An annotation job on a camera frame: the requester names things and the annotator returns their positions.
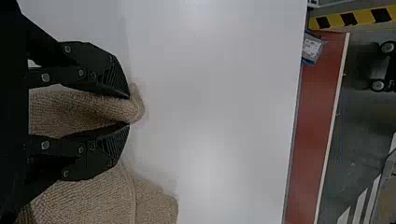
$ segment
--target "black machine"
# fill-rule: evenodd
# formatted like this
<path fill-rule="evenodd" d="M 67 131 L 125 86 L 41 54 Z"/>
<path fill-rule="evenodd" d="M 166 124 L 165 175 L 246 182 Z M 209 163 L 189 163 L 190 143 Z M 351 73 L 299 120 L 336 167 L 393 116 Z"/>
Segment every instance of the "black machine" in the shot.
<path fill-rule="evenodd" d="M 396 91 L 396 42 L 387 41 L 379 50 L 383 57 L 374 62 L 375 78 L 370 79 L 370 89 L 377 92 Z"/>
<path fill-rule="evenodd" d="M 57 180 L 93 178 L 118 162 L 129 124 L 74 133 L 62 139 L 30 135 L 29 89 L 66 87 L 127 99 L 117 58 L 89 43 L 60 43 L 21 13 L 16 0 L 0 3 L 0 223 Z M 41 67 L 28 68 L 30 59 Z"/>

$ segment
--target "yellow and black striped tape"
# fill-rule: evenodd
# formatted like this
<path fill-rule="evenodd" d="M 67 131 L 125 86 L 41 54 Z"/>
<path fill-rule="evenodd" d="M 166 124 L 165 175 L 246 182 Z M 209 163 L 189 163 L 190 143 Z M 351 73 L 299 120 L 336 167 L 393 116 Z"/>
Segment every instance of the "yellow and black striped tape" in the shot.
<path fill-rule="evenodd" d="M 312 17 L 309 20 L 309 29 L 334 29 L 389 21 L 396 21 L 396 5 Z"/>

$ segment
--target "bolt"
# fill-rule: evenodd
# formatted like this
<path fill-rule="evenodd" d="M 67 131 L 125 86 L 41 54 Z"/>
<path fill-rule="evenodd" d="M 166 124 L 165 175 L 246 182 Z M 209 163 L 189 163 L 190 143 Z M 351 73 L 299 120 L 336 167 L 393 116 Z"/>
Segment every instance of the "bolt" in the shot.
<path fill-rule="evenodd" d="M 33 159 L 32 157 L 30 157 L 29 159 L 27 159 L 27 163 L 28 163 L 28 164 L 32 164 L 33 162 L 35 162 L 35 159 Z"/>
<path fill-rule="evenodd" d="M 96 80 L 96 73 L 91 72 L 91 79 L 92 79 L 92 80 Z"/>
<path fill-rule="evenodd" d="M 47 150 L 50 148 L 50 142 L 49 141 L 44 141 L 41 143 L 41 149 Z"/>
<path fill-rule="evenodd" d="M 43 82 L 49 82 L 50 81 L 50 74 L 44 73 L 43 75 L 41 75 L 41 80 L 43 80 Z"/>
<path fill-rule="evenodd" d="M 79 153 L 79 154 L 82 154 L 83 152 L 84 152 L 84 147 L 79 147 L 79 148 L 78 148 L 78 153 Z"/>
<path fill-rule="evenodd" d="M 67 178 L 69 176 L 70 172 L 68 170 L 65 170 L 62 175 L 64 176 L 64 178 Z"/>
<path fill-rule="evenodd" d="M 95 142 L 90 142 L 88 148 L 90 149 L 90 151 L 95 151 L 96 148 Z"/>
<path fill-rule="evenodd" d="M 113 161 L 108 161 L 107 162 L 107 167 L 109 168 L 109 167 L 112 167 L 113 166 Z"/>
<path fill-rule="evenodd" d="M 72 49 L 70 48 L 70 46 L 68 46 L 68 45 L 64 46 L 64 52 L 70 53 L 71 51 L 72 51 Z"/>

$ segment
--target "beige knit fabric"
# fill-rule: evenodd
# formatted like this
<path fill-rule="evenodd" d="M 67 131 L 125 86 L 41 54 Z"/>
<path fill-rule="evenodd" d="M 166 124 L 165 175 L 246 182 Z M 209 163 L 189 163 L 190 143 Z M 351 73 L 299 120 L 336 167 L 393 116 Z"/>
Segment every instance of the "beige knit fabric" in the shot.
<path fill-rule="evenodd" d="M 148 180 L 134 181 L 136 192 L 136 223 L 176 224 L 178 205 L 175 198 L 163 194 Z"/>
<path fill-rule="evenodd" d="M 30 133 L 59 138 L 116 121 L 135 122 L 144 106 L 136 85 L 131 94 L 121 100 L 62 87 L 31 91 Z M 89 181 L 57 182 L 25 206 L 18 223 L 176 224 L 177 201 L 148 181 L 134 182 L 119 162 Z"/>

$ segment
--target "white board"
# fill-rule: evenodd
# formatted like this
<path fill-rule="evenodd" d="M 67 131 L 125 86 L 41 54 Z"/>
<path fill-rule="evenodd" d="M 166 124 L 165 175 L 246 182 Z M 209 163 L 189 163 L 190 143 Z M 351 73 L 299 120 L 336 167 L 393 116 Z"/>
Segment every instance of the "white board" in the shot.
<path fill-rule="evenodd" d="M 61 40 L 116 54 L 148 113 L 127 165 L 179 223 L 280 223 L 306 0 L 23 0 Z"/>

